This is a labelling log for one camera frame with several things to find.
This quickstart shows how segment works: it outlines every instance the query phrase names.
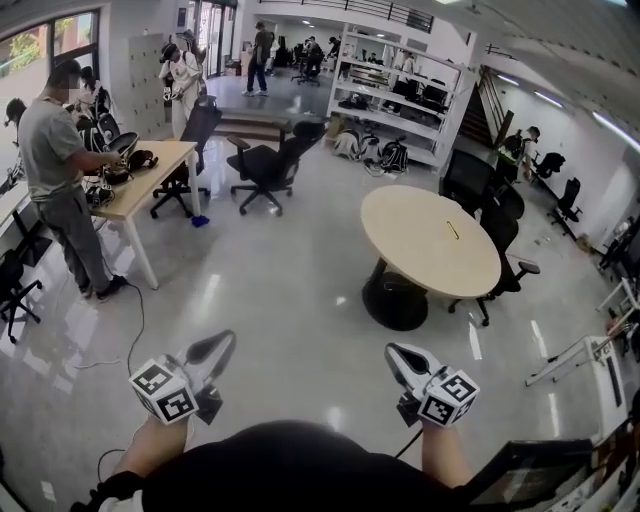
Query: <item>ceiling light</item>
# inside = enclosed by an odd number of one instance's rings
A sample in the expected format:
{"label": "ceiling light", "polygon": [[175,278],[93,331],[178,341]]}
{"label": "ceiling light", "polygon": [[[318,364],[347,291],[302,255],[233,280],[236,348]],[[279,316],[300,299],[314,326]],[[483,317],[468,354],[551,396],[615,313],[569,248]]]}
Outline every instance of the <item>ceiling light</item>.
{"label": "ceiling light", "polygon": [[510,84],[513,84],[513,85],[517,85],[517,86],[519,86],[519,85],[520,85],[520,84],[519,84],[518,82],[516,82],[515,80],[512,80],[511,78],[508,78],[508,77],[506,77],[506,76],[504,76],[504,75],[498,75],[498,78],[499,78],[500,80],[504,80],[505,82],[509,82]]}
{"label": "ceiling light", "polygon": [[595,111],[593,112],[593,117],[595,117],[600,124],[609,128],[609,130],[615,133],[618,137],[624,139],[627,142],[627,144],[629,144],[633,149],[635,149],[638,153],[640,153],[640,142],[632,138],[631,135],[629,135],[627,132],[623,131],[618,126],[613,124],[608,119],[602,117],[600,114],[598,114]]}
{"label": "ceiling light", "polygon": [[551,98],[549,98],[548,96],[545,96],[541,92],[533,91],[533,94],[535,94],[538,98],[542,98],[543,100],[548,101],[549,103],[553,103],[558,108],[562,108],[562,103],[558,103],[556,100],[552,100]]}

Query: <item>gray pants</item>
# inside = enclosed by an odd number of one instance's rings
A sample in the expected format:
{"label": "gray pants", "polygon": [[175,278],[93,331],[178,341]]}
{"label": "gray pants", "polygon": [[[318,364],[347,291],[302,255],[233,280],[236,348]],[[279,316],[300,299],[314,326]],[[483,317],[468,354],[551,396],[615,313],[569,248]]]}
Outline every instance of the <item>gray pants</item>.
{"label": "gray pants", "polygon": [[96,292],[106,290],[109,279],[102,265],[102,248],[82,188],[33,204],[40,221],[62,246],[78,288],[85,289],[91,284]]}

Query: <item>foot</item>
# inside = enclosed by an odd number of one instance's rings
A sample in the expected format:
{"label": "foot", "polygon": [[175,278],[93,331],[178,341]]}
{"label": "foot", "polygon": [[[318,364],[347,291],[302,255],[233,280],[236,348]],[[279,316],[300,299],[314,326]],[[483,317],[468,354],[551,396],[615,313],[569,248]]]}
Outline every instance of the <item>foot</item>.
{"label": "foot", "polygon": [[122,276],[113,276],[113,279],[109,282],[109,286],[103,292],[96,292],[96,297],[100,302],[106,302],[110,297],[120,291],[120,289],[127,285],[127,280]]}
{"label": "foot", "polygon": [[83,299],[90,299],[93,295],[93,286],[91,286],[91,284],[88,284],[87,286],[83,286],[82,288],[80,288],[80,295],[82,295]]}

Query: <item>white cube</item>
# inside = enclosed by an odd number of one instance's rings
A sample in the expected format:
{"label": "white cube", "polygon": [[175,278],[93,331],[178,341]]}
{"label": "white cube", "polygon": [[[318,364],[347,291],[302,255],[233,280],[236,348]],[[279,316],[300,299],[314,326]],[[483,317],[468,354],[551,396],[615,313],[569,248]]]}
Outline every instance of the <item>white cube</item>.
{"label": "white cube", "polygon": [[129,382],[142,405],[165,425],[198,410],[187,381],[153,359],[142,365]]}
{"label": "white cube", "polygon": [[418,415],[441,427],[462,418],[480,393],[480,388],[463,371],[457,371],[427,389]]}

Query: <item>glossy floor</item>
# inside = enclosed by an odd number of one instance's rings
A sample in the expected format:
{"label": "glossy floor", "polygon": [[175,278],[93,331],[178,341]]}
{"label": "glossy floor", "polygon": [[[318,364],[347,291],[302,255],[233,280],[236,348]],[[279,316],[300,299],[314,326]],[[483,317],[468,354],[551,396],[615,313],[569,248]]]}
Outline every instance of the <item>glossy floor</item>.
{"label": "glossy floor", "polygon": [[[148,209],[137,216],[158,291],[147,287],[120,226],[100,230],[107,262],[144,297],[145,330],[133,366],[223,329],[237,333],[237,351],[220,379],[225,404],[211,427],[193,422],[190,446],[259,422],[298,418],[329,423],[371,451],[395,454],[413,429],[395,410],[401,390],[383,357],[391,341],[428,348],[482,387],[459,427],[475,469],[510,439],[595,432],[595,391],[586,370],[555,385],[523,383],[543,356],[602,333],[604,317],[594,308],[611,288],[589,257],[549,225],[544,210],[527,204],[509,251],[537,262],[542,274],[527,276],[521,293],[490,303],[489,327],[480,326],[475,302],[450,315],[433,296],[424,325],[397,333],[374,322],[360,299],[377,259],[360,205],[368,192],[391,183],[436,190],[437,177],[414,169],[395,182],[373,178],[362,165],[317,146],[303,160],[293,197],[281,197],[282,217],[265,200],[241,217],[244,196],[233,200],[226,190],[238,181],[223,163],[230,154],[227,143],[210,143],[203,176],[222,187],[205,207],[210,224],[193,228],[171,203],[158,220]],[[68,510],[96,485],[100,455],[126,447],[145,418],[125,365],[71,366],[126,359],[141,326],[139,299],[126,289],[106,304],[84,301],[55,244],[25,281],[32,278],[44,284],[31,296],[42,323],[17,324],[15,347],[6,328],[0,338],[5,476],[32,510],[49,510],[41,482],[53,485],[55,509]],[[630,357],[622,364],[637,373]],[[625,391],[633,386],[629,381]],[[117,457],[105,458],[102,474]],[[417,445],[405,460],[418,463]]]}

